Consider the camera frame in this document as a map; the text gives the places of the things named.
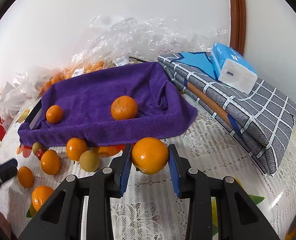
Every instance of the tablecloth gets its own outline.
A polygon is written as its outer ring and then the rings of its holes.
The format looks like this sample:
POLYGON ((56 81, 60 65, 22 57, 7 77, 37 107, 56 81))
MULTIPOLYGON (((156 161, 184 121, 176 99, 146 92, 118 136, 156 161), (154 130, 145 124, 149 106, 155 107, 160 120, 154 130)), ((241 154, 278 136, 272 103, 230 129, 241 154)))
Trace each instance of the tablecloth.
MULTIPOLYGON (((180 156, 187 158, 192 167, 208 176, 219 179, 233 176, 248 194, 264 197, 258 207, 279 237, 284 239, 296 215, 296 125, 277 172, 273 177, 264 176, 250 156, 205 109, 187 95, 183 97, 197 108, 197 118, 184 134, 162 141, 166 145, 175 144, 180 156)), ((69 174, 75 174, 78 178, 93 174, 83 171, 78 163, 67 159, 64 147, 51 147, 58 152, 62 162, 61 170, 54 176, 46 175, 41 170, 39 160, 33 153, 28 158, 17 155, 17 130, 20 124, 16 120, 19 115, 0 145, 0 164, 16 158, 18 168, 27 166, 35 176, 32 188, 23 188, 17 178, 12 178, 0 188, 0 211, 10 222, 16 236, 20 235, 31 219, 26 217, 26 213, 35 187, 48 185, 55 188, 69 174)), ((108 166, 113 157, 102 158, 100 168, 108 166)), ((85 239, 86 234, 86 203, 85 198, 82 239, 85 239)), ((188 208, 189 201, 178 199, 173 192, 168 165, 154 175, 141 174, 132 166, 124 197, 111 199, 114 238, 183 240, 188 208)))

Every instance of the purple cloth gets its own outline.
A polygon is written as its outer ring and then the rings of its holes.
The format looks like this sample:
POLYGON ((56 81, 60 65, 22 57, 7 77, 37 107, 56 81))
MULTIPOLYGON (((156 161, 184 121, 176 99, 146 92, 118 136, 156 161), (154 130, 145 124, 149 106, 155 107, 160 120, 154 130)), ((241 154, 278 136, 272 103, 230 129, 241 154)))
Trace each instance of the purple cloth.
POLYGON ((100 70, 61 81, 42 96, 42 115, 31 130, 24 122, 20 142, 31 146, 65 146, 72 137, 88 146, 135 143, 144 137, 168 138, 185 132, 195 120, 196 108, 187 103, 157 62, 100 70), (115 121, 112 102, 123 95, 138 104, 136 118, 115 121), (64 116, 59 124, 46 121, 45 113, 59 105, 64 116))

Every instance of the barcode label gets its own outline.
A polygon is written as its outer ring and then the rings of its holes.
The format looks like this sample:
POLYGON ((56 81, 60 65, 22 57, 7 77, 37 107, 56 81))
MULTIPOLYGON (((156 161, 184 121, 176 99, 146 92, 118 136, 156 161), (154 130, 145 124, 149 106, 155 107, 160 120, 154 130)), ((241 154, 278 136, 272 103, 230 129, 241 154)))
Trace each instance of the barcode label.
POLYGON ((123 66, 123 65, 131 64, 132 61, 129 59, 129 57, 119 57, 119 58, 115 59, 115 60, 113 61, 113 63, 115 63, 115 65, 116 65, 117 67, 119 67, 119 66, 123 66))
POLYGON ((77 76, 83 75, 83 72, 84 72, 84 67, 83 68, 77 68, 74 71, 72 77, 77 77, 77 76))

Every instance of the green leaf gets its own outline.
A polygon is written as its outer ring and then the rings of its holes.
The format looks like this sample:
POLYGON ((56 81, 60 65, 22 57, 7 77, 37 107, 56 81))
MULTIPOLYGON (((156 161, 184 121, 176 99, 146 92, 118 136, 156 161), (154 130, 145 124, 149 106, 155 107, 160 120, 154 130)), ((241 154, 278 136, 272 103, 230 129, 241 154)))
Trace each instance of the green leaf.
POLYGON ((218 227, 216 227, 214 224, 212 224, 212 236, 218 233, 218 227))
POLYGON ((253 200, 253 202, 258 205, 260 202, 262 202, 265 198, 260 197, 260 196, 254 196, 254 195, 249 195, 249 197, 253 200))
POLYGON ((30 208, 28 209, 28 212, 27 212, 27 218, 32 218, 32 215, 30 213, 30 208))

